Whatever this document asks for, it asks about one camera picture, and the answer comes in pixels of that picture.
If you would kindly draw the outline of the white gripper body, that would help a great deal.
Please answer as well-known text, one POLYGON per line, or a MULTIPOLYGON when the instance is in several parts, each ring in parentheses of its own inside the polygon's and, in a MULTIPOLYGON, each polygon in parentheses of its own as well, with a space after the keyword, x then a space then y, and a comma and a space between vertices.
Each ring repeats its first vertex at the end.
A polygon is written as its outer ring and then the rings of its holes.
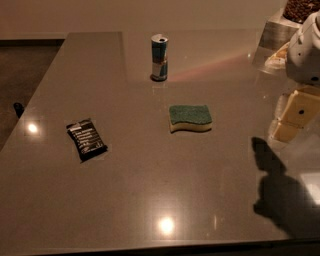
POLYGON ((320 11, 312 13, 292 36, 286 73, 300 84, 320 85, 320 11))

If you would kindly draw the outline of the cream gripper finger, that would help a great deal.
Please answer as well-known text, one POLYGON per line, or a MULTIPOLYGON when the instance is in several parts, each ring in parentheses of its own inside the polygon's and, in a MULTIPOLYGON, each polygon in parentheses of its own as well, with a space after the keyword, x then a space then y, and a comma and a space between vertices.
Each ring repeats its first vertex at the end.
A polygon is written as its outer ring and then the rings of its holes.
POLYGON ((271 137, 280 142, 290 142, 319 112, 320 89, 298 88, 290 93, 291 106, 287 120, 273 120, 271 137))
POLYGON ((274 117, 278 121, 287 120, 290 114, 289 107, 291 106, 290 94, 282 94, 275 107, 274 117))

